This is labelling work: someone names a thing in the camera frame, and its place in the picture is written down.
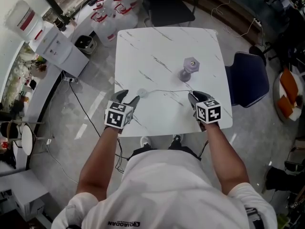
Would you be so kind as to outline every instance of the navy blue chair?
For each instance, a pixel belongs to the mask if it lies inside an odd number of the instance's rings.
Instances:
[[[232,66],[226,66],[231,105],[248,108],[269,92],[269,81],[261,57],[237,52]]]

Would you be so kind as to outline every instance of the floor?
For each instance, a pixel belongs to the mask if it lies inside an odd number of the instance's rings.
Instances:
[[[231,65],[237,51],[248,52],[250,44],[243,38],[234,37],[224,30],[225,25],[211,18],[201,10],[196,10],[196,20],[192,27],[215,29],[218,32],[218,41],[222,51],[225,65]],[[140,11],[139,27],[144,27],[145,13]],[[99,44],[97,52],[91,56],[89,64],[79,77],[78,83],[72,83],[81,104],[101,133],[104,129],[104,109],[109,97],[114,92],[115,47],[106,49]],[[279,73],[280,67],[277,60],[267,62],[266,66],[270,92],[261,101],[250,108],[234,106],[232,108],[234,123],[232,128],[223,130],[227,139],[244,161],[251,184],[256,191],[263,188],[263,177],[270,161],[277,168],[284,168],[289,149],[297,131],[297,124],[284,125],[274,109],[272,100],[272,84]],[[98,135],[85,114],[77,99],[73,95],[67,82],[62,82],[55,94],[50,107],[44,115],[44,121],[51,125],[51,135],[54,139],[50,145],[50,152],[60,162],[66,174],[78,180],[80,171],[93,150]],[[44,125],[39,129],[39,136],[49,135],[49,126]],[[152,137],[153,147],[165,149],[171,143],[171,136]],[[128,157],[132,151],[139,148],[140,139],[135,137],[121,138],[123,156]],[[188,134],[184,144],[195,153],[199,153],[206,142],[206,133]],[[60,165],[43,151],[42,143],[37,142],[30,160],[30,168],[37,178],[49,190],[50,194],[44,198],[45,210],[55,217],[57,213],[75,194],[77,184],[69,180],[63,173]],[[220,187],[212,168],[209,148],[203,153],[202,164],[207,176],[215,187]],[[108,194],[114,192],[120,185],[121,173],[114,170],[108,189]],[[270,201],[274,191],[267,191],[263,197]],[[285,203],[285,192],[277,192],[271,204],[279,210]]]

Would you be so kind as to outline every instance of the marble vein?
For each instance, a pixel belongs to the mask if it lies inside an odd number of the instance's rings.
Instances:
[[[147,75],[145,75],[143,72],[139,71],[141,75],[143,75],[146,79],[154,82],[151,78],[149,78]]]
[[[184,83],[188,88],[190,88],[192,91],[194,91],[194,89],[188,84],[188,83]]]
[[[128,35],[130,35],[131,37],[134,37],[133,35],[131,35],[128,31],[126,31],[126,33],[128,34]]]
[[[132,119],[133,119],[136,123],[138,123],[140,126],[142,126],[142,127],[144,127],[145,129],[147,129],[145,126],[141,125],[141,123],[139,122],[138,118],[137,118],[135,115],[132,116]]]
[[[169,68],[167,68],[167,66],[166,66],[164,63],[162,63],[160,60],[158,60],[155,56],[152,55],[152,57],[153,57],[153,59],[156,60],[160,65],[162,65],[165,69],[167,69],[170,73],[172,73],[172,71],[171,71]]]
[[[187,31],[185,31],[182,27],[179,27],[180,30],[184,31],[189,37],[192,37]]]
[[[229,114],[229,112],[224,108],[224,110],[226,111],[226,113],[233,119],[233,117]]]
[[[120,88],[122,88],[124,90],[124,88],[122,87],[122,85],[119,82],[114,81],[114,84],[116,84],[117,86],[119,86]]]
[[[204,30],[205,30],[205,31],[206,31],[206,32],[207,32],[207,33],[210,35],[210,37],[212,37],[212,38],[213,38],[213,40],[214,40],[215,42],[217,42],[217,43],[218,43],[217,39],[215,39],[215,38],[214,38],[214,36],[213,36],[213,35],[211,35],[211,34],[210,34],[210,32],[209,32],[207,29],[205,29],[205,28],[204,28]]]
[[[170,94],[176,95],[177,97],[179,97],[179,95],[177,93],[175,93],[175,92],[170,92]]]
[[[182,103],[180,103],[179,101],[177,101],[176,99],[174,99],[173,97],[170,97],[171,99],[173,99],[175,102],[177,102],[178,104],[180,104],[182,107],[184,107],[184,105]]]
[[[132,47],[134,47],[135,49],[139,50],[130,41],[128,41],[126,38],[124,38],[122,35],[120,35],[120,37],[122,37],[125,41],[127,41]]]
[[[219,61],[221,61],[218,57],[217,57],[217,55],[215,54],[215,57],[219,60]]]
[[[156,28],[153,27],[153,29],[156,30],[157,32],[159,32],[163,37],[165,37],[168,40],[172,41],[172,39],[170,39],[168,36],[164,35],[162,32],[158,31]]]

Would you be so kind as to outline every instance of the orange cushion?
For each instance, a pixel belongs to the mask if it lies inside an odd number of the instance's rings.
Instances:
[[[279,101],[277,101],[277,106],[282,111],[284,117],[287,119],[289,115],[292,114],[293,110],[292,107],[288,101],[288,99],[283,95]]]
[[[287,97],[290,101],[290,103],[294,104],[295,103],[295,98],[297,96],[298,88],[295,83],[295,79],[292,76],[291,72],[285,68],[284,72],[281,76],[280,82],[285,89],[285,92],[287,94]]]

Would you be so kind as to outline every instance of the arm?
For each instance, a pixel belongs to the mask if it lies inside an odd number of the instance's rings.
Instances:
[[[208,133],[212,163],[222,187],[228,194],[236,185],[247,182],[249,177],[244,163],[232,148],[226,137],[215,124],[204,124]]]
[[[76,194],[88,192],[99,201],[106,199],[106,192],[113,171],[118,132],[119,129],[113,127],[104,130],[81,170]]]

